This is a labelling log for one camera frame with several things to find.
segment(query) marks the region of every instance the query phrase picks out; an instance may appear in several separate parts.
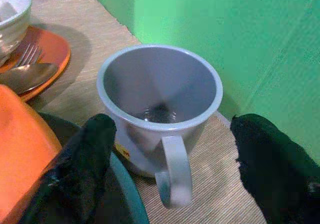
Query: white container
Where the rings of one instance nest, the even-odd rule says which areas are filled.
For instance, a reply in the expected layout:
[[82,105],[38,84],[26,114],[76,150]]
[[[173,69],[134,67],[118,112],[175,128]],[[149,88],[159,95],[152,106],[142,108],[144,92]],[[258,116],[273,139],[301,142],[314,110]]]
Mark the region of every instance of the white container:
[[26,35],[30,9],[31,0],[0,0],[0,66]]

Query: countertop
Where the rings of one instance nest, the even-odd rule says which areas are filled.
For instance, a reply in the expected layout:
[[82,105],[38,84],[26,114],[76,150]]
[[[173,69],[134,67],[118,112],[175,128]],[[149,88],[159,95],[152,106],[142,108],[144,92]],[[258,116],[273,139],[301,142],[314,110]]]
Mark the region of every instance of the countertop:
[[[97,0],[33,0],[31,23],[64,37],[71,47],[65,72],[28,103],[35,110],[83,124],[104,111],[96,77],[104,60],[139,41]],[[235,140],[212,116],[190,157],[193,201],[167,210],[153,179],[132,174],[151,224],[264,224],[240,181]]]

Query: gray mug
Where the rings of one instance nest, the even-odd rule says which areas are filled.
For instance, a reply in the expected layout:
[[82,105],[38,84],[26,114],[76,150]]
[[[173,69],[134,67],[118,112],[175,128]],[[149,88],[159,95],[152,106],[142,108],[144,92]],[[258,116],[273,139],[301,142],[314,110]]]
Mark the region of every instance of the gray mug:
[[218,73],[190,51],[150,44],[115,53],[97,78],[105,111],[117,127],[116,149],[125,166],[155,177],[165,207],[190,203],[188,154],[221,103]]

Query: green wall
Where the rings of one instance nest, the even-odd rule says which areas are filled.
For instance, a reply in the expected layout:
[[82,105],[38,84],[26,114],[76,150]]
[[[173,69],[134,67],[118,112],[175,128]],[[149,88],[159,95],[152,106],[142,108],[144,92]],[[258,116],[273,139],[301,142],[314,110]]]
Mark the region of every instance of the green wall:
[[207,59],[227,118],[263,115],[320,164],[320,0],[99,1],[142,43]]

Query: metal spoon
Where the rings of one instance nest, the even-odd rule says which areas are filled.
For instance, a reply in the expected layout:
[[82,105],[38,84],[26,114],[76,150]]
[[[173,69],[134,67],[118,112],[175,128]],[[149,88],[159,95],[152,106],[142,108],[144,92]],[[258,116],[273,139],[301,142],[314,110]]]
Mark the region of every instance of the metal spoon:
[[24,65],[0,74],[0,84],[11,88],[16,94],[22,94],[45,83],[58,70],[53,63]]

